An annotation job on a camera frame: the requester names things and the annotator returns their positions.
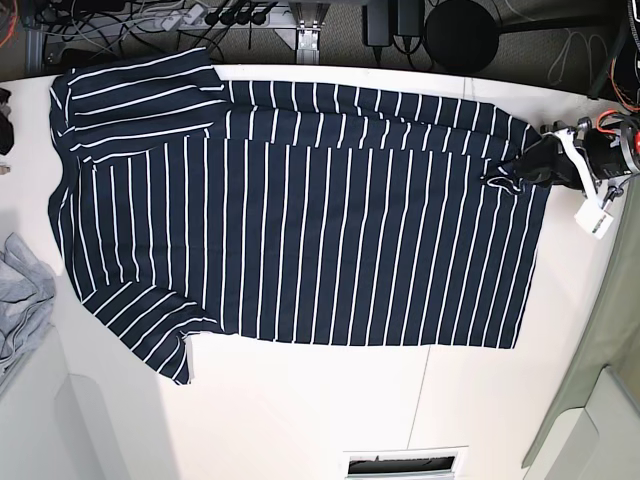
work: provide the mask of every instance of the striped shirt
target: striped shirt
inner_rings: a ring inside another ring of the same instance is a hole
[[[203,50],[72,71],[51,98],[71,284],[176,383],[202,331],[514,347],[548,192],[483,183],[537,138],[495,106],[223,82]]]

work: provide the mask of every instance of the table surface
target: table surface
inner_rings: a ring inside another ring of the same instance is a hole
[[[319,66],[220,66],[223,79],[294,80],[487,101],[539,127],[607,102],[487,80]],[[615,240],[573,220],[580,193],[554,188],[518,345],[342,348],[191,337],[193,384],[135,358],[75,298],[47,217],[62,168],[49,137],[49,77],[13,92],[16,145],[2,160],[0,242],[18,232],[57,275],[53,314],[71,373],[107,406],[131,479],[337,480],[345,451],[468,447],[463,479],[521,479],[524,457],[586,325]],[[614,204],[619,217],[623,202]],[[90,406],[85,414],[91,416]],[[98,452],[103,465],[112,452]]]

